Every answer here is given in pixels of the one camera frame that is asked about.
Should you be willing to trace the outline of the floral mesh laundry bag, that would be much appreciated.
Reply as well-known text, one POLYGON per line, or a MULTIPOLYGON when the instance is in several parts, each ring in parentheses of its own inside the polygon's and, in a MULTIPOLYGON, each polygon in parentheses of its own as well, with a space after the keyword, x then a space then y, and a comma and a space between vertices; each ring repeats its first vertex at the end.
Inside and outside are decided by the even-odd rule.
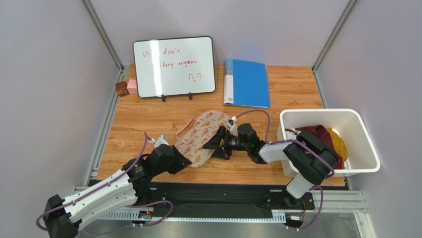
POLYGON ((192 168, 200 168, 212 156, 214 149, 203 146, 215 136, 220 126, 226 125, 230 117, 220 111, 207 111, 191 118, 176 132, 176 149, 192 164, 192 168))

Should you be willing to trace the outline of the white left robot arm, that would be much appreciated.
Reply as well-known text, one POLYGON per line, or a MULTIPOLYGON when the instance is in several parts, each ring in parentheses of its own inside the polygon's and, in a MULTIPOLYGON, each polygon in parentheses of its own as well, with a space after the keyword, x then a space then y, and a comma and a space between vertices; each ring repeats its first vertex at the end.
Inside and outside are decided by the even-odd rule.
POLYGON ((164 172, 174 175, 190 165, 191 161, 175 146, 162 144, 82 192, 65 198, 50 197, 36 224, 52 238, 74 238, 90 223, 116 209, 154 206, 152 179, 164 172))

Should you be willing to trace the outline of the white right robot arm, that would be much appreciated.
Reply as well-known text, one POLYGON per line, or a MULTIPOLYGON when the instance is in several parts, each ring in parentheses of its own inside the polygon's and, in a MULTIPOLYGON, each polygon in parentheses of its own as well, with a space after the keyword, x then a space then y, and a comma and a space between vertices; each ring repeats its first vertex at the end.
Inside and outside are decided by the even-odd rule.
POLYGON ((294 139, 266 142, 249 123, 239 125, 236 134, 221 126, 203 148, 213 150, 214 158, 226 160, 233 151, 245 151, 256 164, 290 161, 298 172, 287 184, 286 191, 295 199, 333 176, 334 167, 340 161, 333 149, 309 131, 301 131, 294 139))

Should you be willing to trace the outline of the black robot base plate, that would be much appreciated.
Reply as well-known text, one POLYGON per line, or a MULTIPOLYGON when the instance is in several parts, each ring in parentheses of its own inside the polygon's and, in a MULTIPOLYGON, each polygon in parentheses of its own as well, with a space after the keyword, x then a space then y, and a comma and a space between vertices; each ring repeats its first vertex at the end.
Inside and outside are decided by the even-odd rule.
POLYGON ((154 215, 171 218, 271 218, 273 210, 317 211, 311 193, 301 199, 287 198, 284 185, 152 182, 137 200, 138 205, 168 200, 155 205, 154 215))

